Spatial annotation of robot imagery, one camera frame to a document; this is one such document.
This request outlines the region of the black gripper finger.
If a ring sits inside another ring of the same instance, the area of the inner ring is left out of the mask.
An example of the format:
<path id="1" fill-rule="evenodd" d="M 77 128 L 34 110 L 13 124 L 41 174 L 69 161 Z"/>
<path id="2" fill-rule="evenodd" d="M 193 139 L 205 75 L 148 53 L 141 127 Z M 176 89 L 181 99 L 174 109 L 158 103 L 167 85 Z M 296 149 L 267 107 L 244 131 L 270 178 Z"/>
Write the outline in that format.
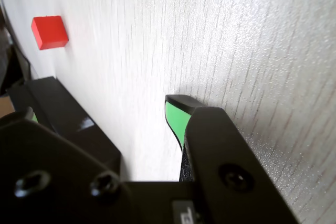
<path id="1" fill-rule="evenodd" d="M 1 223 L 138 223 L 117 175 L 15 112 L 1 118 Z"/>
<path id="2" fill-rule="evenodd" d="M 188 159 L 206 223 L 296 223 L 272 180 L 224 109 L 182 94 L 165 118 Z"/>

